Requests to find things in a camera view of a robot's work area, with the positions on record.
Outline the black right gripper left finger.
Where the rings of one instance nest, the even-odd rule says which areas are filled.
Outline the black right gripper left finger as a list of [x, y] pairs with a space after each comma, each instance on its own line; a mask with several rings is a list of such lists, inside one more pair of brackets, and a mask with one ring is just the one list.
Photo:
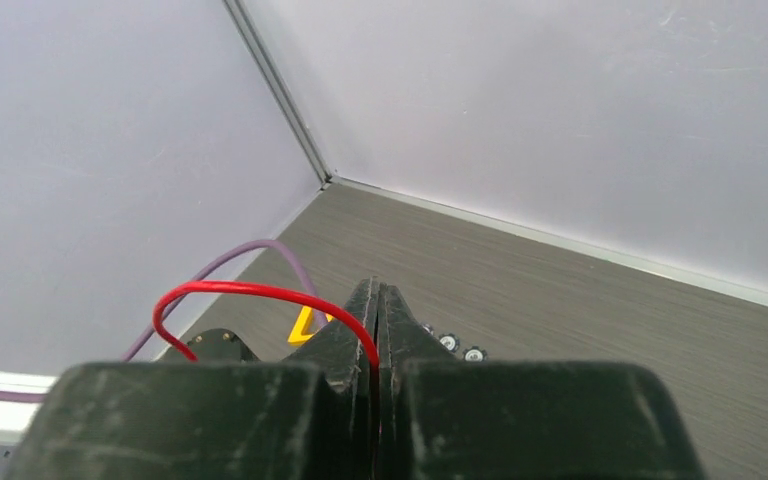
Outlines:
[[364, 349], [332, 322], [278, 362], [89, 363], [55, 383], [10, 479], [369, 479]]

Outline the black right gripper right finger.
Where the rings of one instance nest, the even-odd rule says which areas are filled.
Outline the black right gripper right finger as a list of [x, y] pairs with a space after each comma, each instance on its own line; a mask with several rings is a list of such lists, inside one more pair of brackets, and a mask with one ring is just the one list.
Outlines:
[[662, 380], [593, 360], [458, 359], [398, 288], [377, 309], [380, 479], [702, 479]]

